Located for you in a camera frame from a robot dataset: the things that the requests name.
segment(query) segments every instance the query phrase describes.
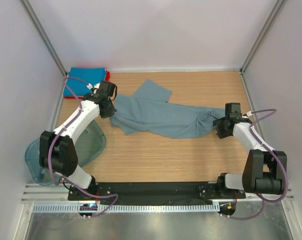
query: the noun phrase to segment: transparent plastic bowl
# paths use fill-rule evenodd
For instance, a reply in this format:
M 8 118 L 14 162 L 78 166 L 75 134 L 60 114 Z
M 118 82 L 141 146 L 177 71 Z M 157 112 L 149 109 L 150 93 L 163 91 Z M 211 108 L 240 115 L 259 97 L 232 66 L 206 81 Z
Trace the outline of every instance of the transparent plastic bowl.
M 96 123 L 92 121 L 80 135 L 75 144 L 75 150 L 80 167 L 88 164 L 93 159 L 97 158 L 106 145 L 106 138 Z M 53 184 L 49 171 L 43 169 L 39 165 L 39 146 L 40 138 L 32 142 L 25 151 L 25 162 L 30 169 L 33 180 L 40 185 Z M 60 176 L 54 174 L 55 179 L 58 180 Z

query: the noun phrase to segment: gray towel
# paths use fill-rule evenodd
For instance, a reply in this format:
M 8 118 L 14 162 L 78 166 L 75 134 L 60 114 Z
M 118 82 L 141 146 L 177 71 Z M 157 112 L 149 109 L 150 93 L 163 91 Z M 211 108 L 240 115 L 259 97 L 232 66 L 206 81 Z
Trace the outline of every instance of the gray towel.
M 174 139 L 189 139 L 208 134 L 213 129 L 213 120 L 225 116 L 221 108 L 167 103 L 171 93 L 146 80 L 132 96 L 117 96 L 117 112 L 111 117 L 111 124 L 119 126 L 127 135 L 149 131 Z

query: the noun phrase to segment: white panel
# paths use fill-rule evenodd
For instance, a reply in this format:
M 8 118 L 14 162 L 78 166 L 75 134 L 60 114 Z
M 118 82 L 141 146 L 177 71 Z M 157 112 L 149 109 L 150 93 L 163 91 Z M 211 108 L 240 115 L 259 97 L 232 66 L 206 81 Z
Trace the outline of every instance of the white panel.
M 257 110 L 278 109 L 261 127 L 288 155 L 289 182 L 302 212 L 302 0 L 287 1 L 246 78 Z
M 19 1 L 0 1 L 0 240 L 13 238 L 31 181 L 24 152 L 51 124 L 60 79 Z
M 275 0 L 31 0 L 64 67 L 240 68 Z

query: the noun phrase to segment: wooden surface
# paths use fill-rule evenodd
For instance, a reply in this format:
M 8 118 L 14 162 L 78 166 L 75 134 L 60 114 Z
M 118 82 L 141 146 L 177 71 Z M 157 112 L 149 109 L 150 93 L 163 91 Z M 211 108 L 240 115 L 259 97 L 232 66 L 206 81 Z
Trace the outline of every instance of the wooden surface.
M 237 71 L 113 73 L 110 81 L 120 94 L 130 96 L 147 78 L 173 91 L 170 103 L 223 108 L 239 102 L 242 112 L 250 110 Z M 76 108 L 76 100 L 65 99 L 59 123 Z M 219 139 L 215 130 L 199 138 L 170 139 L 150 132 L 125 135 L 109 119 L 96 121 L 107 145 L 84 170 L 98 182 L 215 181 L 223 172 L 243 172 L 247 159 L 239 141 Z

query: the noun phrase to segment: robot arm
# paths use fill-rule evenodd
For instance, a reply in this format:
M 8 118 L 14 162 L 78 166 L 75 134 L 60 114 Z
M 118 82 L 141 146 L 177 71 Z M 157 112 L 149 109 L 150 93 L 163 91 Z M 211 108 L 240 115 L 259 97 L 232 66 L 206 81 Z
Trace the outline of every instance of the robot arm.
M 110 100 L 110 97 L 114 94 L 114 90 L 116 95 L 116 85 L 111 82 L 103 81 L 95 85 L 92 92 L 83 97 L 81 102 L 82 110 L 78 107 L 62 125 L 52 132 L 44 131 L 40 137 L 39 163 L 41 167 L 48 169 L 49 147 L 56 134 L 66 128 L 60 134 L 52 152 L 51 163 L 53 172 L 66 177 L 90 194 L 96 194 L 95 178 L 87 174 L 78 165 L 74 146 L 81 133 L 91 121 L 99 115 L 102 118 L 107 118 L 116 112 Z M 81 114 L 72 122 L 79 111 L 82 111 Z
M 277 151 L 268 145 L 251 124 L 250 119 L 242 115 L 239 103 L 227 103 L 225 105 L 225 117 L 213 122 L 219 138 L 234 136 L 248 153 L 243 174 L 223 174 L 219 177 L 220 182 L 227 189 L 244 190 L 247 193 L 280 195 L 285 188 L 284 174 L 269 150 L 273 151 L 279 158 L 285 170 L 287 156 L 283 151 Z M 263 171 L 264 165 L 267 165 L 269 172 Z

